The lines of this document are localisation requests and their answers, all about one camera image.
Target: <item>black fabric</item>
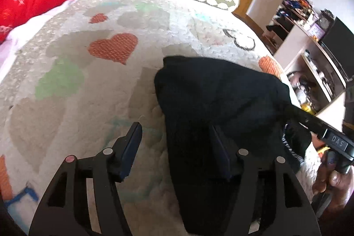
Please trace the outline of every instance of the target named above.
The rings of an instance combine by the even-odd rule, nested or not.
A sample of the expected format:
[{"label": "black fabric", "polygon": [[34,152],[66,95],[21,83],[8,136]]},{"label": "black fabric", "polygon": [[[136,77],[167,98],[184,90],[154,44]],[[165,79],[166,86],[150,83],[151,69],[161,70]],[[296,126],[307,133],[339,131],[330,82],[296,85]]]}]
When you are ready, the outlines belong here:
[{"label": "black fabric", "polygon": [[284,16],[277,19],[277,22],[281,24],[287,31],[291,31],[294,27],[294,24],[286,20]]},{"label": "black fabric", "polygon": [[[155,89],[165,114],[170,174],[189,233],[224,232],[240,180],[220,179],[210,125],[220,125],[254,156],[268,161],[283,156],[298,171],[298,160],[281,140],[289,88],[275,76],[224,60],[170,56],[155,76]],[[304,148],[310,141],[292,144]],[[304,157],[305,151],[295,153]]]},{"label": "black fabric", "polygon": [[288,36],[288,33],[284,29],[282,29],[279,25],[267,25],[266,28],[268,31],[275,32],[275,34],[278,35],[279,38],[283,41]]},{"label": "black fabric", "polygon": [[285,139],[291,149],[304,158],[306,149],[312,140],[311,133],[300,123],[294,120],[287,121],[287,127],[285,129]]}]

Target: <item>television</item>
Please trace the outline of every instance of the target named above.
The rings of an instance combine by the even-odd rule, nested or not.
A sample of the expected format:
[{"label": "television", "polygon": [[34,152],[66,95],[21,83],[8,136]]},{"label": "television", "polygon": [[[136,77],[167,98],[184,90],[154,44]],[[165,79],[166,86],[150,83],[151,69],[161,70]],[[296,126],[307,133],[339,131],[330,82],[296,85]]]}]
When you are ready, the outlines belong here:
[{"label": "television", "polygon": [[336,18],[321,42],[346,80],[350,80],[354,76],[354,34]]}]

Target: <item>hand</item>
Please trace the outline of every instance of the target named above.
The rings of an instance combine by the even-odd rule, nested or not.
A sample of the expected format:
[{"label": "hand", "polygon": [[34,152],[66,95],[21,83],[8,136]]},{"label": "hand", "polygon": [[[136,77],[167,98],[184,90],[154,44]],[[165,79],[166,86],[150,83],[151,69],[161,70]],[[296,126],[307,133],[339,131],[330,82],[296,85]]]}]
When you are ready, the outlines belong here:
[{"label": "hand", "polygon": [[325,143],[317,138],[317,134],[311,132],[312,144],[317,149],[325,145]]},{"label": "hand", "polygon": [[317,171],[317,178],[312,186],[312,191],[315,195],[324,192],[327,188],[327,183],[330,184],[333,187],[333,197],[326,210],[328,212],[338,212],[345,207],[353,193],[354,168],[352,166],[347,175],[335,171],[336,163],[333,151],[325,153],[321,161],[322,164]]}]

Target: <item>wooden shelf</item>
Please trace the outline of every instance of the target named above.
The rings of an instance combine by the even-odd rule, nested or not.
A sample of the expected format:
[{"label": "wooden shelf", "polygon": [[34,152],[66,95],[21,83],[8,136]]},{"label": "wooden shelf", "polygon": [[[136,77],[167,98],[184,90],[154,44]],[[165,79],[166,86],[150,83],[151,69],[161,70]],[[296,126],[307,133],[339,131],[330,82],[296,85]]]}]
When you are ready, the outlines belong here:
[{"label": "wooden shelf", "polygon": [[302,20],[304,20],[304,21],[307,21],[307,19],[306,18],[304,18],[302,15],[300,15],[296,10],[294,10],[294,9],[290,9],[294,14],[296,14],[299,18],[301,18]]},{"label": "wooden shelf", "polygon": [[271,42],[270,41],[270,38],[269,37],[267,37],[267,36],[265,36],[265,35],[263,35],[263,37],[267,40],[267,42],[269,43],[269,45],[268,44],[265,44],[265,46],[268,48],[268,50],[270,50],[270,53],[272,54],[272,55],[274,55],[274,53],[277,51],[277,48],[275,47],[275,45],[273,44],[273,42]]},{"label": "wooden shelf", "polygon": [[274,23],[276,23],[277,25],[279,25],[282,29],[284,29],[285,30],[285,32],[286,33],[288,33],[289,34],[289,32],[286,30],[286,28],[284,27],[284,26],[282,26],[279,22],[277,22],[277,20],[276,19],[274,19],[273,18],[273,20],[272,20]]},{"label": "wooden shelf", "polygon": [[266,39],[268,39],[268,41],[271,43],[271,45],[275,48],[275,49],[278,49],[279,48],[279,44],[277,43],[277,41],[273,38],[270,38],[266,35],[263,35]]},{"label": "wooden shelf", "polygon": [[313,43],[319,48],[319,50],[323,53],[323,55],[325,56],[325,58],[328,60],[328,62],[330,63],[330,65],[333,67],[334,71],[336,72],[336,74],[338,75],[338,78],[340,79],[341,83],[343,84],[344,88],[346,88],[346,81],[344,80],[342,74],[339,72],[339,69],[337,68],[337,66],[334,64],[333,60],[329,57],[329,55],[327,54],[327,52],[323,49],[323,47],[316,41],[314,40],[309,33],[298,23],[295,23],[298,27],[300,27],[307,35],[308,37],[313,41]]},{"label": "wooden shelf", "polygon": [[317,71],[315,71],[315,70],[312,68],[312,66],[311,66],[311,64],[310,64],[310,62],[309,62],[309,60],[307,59],[307,57],[306,57],[304,54],[301,54],[301,56],[302,56],[302,58],[304,59],[304,61],[305,61],[306,65],[308,66],[308,68],[310,69],[311,73],[312,73],[313,76],[315,77],[316,82],[317,82],[317,84],[319,85],[319,87],[321,88],[322,92],[324,93],[326,99],[328,100],[328,102],[331,102],[332,99],[331,99],[331,97],[330,97],[330,95],[329,95],[327,89],[326,89],[325,86],[323,85],[322,80],[321,80],[321,78],[319,77]]},{"label": "wooden shelf", "polygon": [[292,24],[296,24],[295,21],[291,20],[289,17],[285,17],[286,20],[290,21]]}]

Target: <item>bed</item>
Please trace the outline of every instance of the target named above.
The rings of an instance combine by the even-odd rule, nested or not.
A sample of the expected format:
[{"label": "bed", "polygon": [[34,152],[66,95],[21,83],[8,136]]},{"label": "bed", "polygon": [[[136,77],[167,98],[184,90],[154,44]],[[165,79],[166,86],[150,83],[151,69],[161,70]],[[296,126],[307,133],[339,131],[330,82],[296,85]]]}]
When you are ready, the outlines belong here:
[{"label": "bed", "polygon": [[[139,121],[143,140],[130,176],[118,185],[130,229],[133,235],[187,235],[153,84],[168,55],[225,59],[258,71],[265,70],[265,60],[277,64],[246,24],[203,3],[76,0],[14,52],[0,84],[5,200],[24,188],[40,199],[66,156],[93,156]],[[290,87],[282,70],[278,77]],[[290,95],[298,105],[291,87]],[[318,166],[310,145],[298,173],[309,198]],[[99,231],[92,183],[88,187],[91,222]],[[8,206],[25,232],[37,205],[38,199],[25,193]]]}]

